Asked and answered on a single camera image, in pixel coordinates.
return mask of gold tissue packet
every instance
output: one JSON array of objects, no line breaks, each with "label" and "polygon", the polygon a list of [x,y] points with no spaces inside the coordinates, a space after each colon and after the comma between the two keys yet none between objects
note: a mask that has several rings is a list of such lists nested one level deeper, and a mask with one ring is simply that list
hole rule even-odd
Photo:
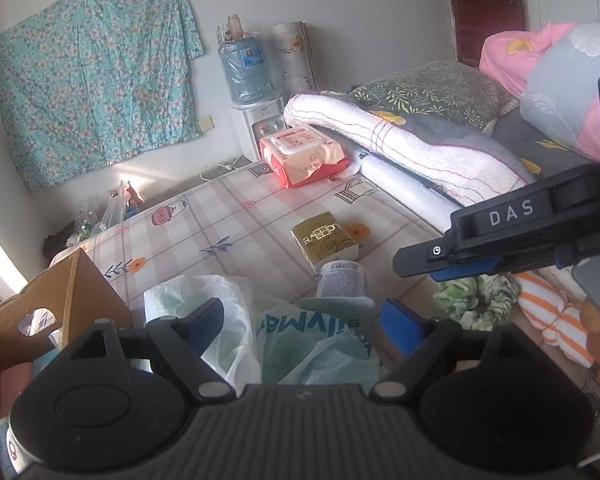
[{"label": "gold tissue packet", "polygon": [[358,244],[329,212],[300,222],[291,234],[316,274],[328,262],[358,257]]}]

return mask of plaid tablecloth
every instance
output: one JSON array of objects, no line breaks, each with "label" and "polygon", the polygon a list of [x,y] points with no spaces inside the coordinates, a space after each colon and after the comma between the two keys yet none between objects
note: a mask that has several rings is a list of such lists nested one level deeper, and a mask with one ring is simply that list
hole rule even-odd
[{"label": "plaid tablecloth", "polygon": [[[425,290],[415,301],[432,303],[425,279],[398,277],[392,258],[399,248],[438,234],[358,174],[284,189],[266,164],[251,164],[80,246],[133,310],[143,310],[147,289],[183,273],[245,276],[256,291],[293,303],[312,297],[317,279],[291,228],[325,211],[360,238],[358,261],[378,306],[385,298],[405,298],[418,286]],[[66,255],[58,254],[54,263]]]}]

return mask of ribbed black surface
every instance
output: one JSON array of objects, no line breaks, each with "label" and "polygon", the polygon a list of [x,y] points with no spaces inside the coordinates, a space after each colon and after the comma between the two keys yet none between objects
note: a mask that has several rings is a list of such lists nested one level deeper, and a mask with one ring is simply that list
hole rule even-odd
[{"label": "ribbed black surface", "polygon": [[72,476],[30,468],[23,480],[480,480],[581,479],[475,470],[437,450],[410,413],[367,400],[356,386],[252,386],[231,404],[199,410],[186,434],[133,468]]}]

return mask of green leaf-patterned pillow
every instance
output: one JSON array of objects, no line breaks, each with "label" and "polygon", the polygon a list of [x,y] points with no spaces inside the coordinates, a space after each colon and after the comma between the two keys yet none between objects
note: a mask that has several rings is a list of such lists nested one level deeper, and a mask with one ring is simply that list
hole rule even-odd
[{"label": "green leaf-patterned pillow", "polygon": [[457,61],[376,79],[352,95],[367,106],[395,114],[436,114],[488,134],[500,115],[519,104],[495,79]]}]

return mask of red wipes package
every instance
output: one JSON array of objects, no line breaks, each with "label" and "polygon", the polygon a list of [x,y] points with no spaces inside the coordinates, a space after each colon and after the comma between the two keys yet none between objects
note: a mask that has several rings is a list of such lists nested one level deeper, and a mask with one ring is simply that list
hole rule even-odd
[{"label": "red wipes package", "polygon": [[339,143],[308,124],[262,137],[260,148],[284,187],[320,180],[349,165]]}]

